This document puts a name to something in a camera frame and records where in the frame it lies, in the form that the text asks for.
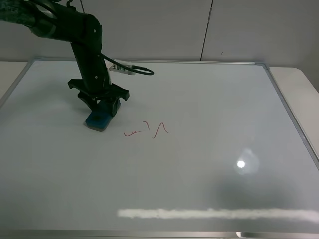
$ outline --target white whiteboard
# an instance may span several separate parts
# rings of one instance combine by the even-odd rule
[[[319,233],[318,170],[263,67],[139,65],[156,74],[111,73],[131,96],[103,133],[76,62],[32,65],[0,109],[0,232]]]

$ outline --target wall seam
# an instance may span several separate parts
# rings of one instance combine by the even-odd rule
[[[83,13],[85,13],[85,11],[84,11],[84,6],[83,6],[83,3],[82,3],[82,0],[80,0],[80,3],[81,3],[81,7],[82,7],[82,10],[83,10]]]
[[[200,55],[200,61],[201,61],[201,59],[202,59],[202,57],[203,57],[203,52],[204,52],[204,47],[205,47],[205,42],[206,42],[207,31],[208,31],[208,26],[209,26],[209,22],[210,22],[210,16],[211,16],[211,12],[212,12],[212,9],[213,9],[213,2],[214,2],[214,0],[211,0],[211,5],[210,5],[210,10],[209,10],[209,15],[208,15],[208,21],[207,21],[207,26],[206,26],[206,31],[205,31],[205,37],[204,37],[203,47],[202,47],[201,55]]]

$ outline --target whiteboard frame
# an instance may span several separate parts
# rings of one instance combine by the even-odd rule
[[[19,74],[8,91],[0,99],[0,109],[15,90],[19,82],[28,72],[35,61],[75,61],[74,58],[46,58],[34,57]],[[270,68],[259,62],[218,62],[218,61],[147,61],[128,60],[136,63],[182,63],[182,64],[236,64],[262,66],[271,81],[276,93],[284,105],[300,138],[319,171],[319,157],[312,148],[309,139],[302,130],[295,115],[290,109],[284,95],[279,89]],[[309,233],[265,233],[265,232],[139,232],[139,231],[111,231],[111,230],[0,230],[0,239],[97,239],[97,238],[268,238],[268,239],[319,239],[319,234]]]

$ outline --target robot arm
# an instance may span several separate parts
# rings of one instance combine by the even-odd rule
[[[51,0],[0,0],[0,20],[23,24],[38,37],[71,42],[82,79],[72,79],[68,85],[80,91],[78,97],[94,112],[106,112],[114,117],[119,99],[126,101],[130,95],[128,90],[111,83],[104,59],[128,71],[154,74],[143,67],[124,66],[103,55],[99,21],[93,15],[77,12],[73,7]]]

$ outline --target red scribble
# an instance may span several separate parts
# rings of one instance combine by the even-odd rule
[[[146,123],[146,125],[148,126],[148,128],[149,128],[149,130],[150,130],[149,123],[147,123],[146,121],[143,121],[143,123]]]
[[[124,135],[126,136],[126,137],[130,137],[130,136],[132,136],[133,134],[136,134],[136,133],[140,133],[140,132],[142,132],[142,131],[134,131],[134,132],[132,132],[131,134],[129,134],[129,135],[126,135],[125,133],[124,133]]]
[[[166,128],[165,128],[164,123],[160,123],[158,129],[156,130],[155,136],[154,136],[153,138],[155,138],[156,135],[158,134],[158,131],[159,131],[159,128],[160,128],[161,125],[163,125],[163,128],[164,128],[165,132],[168,133],[168,131],[167,131]]]

